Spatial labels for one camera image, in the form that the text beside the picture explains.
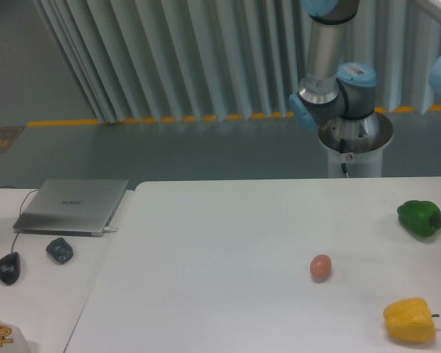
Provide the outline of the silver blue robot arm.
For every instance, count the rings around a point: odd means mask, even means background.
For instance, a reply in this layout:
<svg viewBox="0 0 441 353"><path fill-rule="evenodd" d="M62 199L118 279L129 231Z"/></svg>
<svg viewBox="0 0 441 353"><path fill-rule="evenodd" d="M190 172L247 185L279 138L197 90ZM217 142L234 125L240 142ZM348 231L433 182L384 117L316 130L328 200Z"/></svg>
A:
<svg viewBox="0 0 441 353"><path fill-rule="evenodd" d="M351 117L360 100L425 112L441 97L441 1L303 1L312 20L305 74L290 95L306 126Z"/></svg>

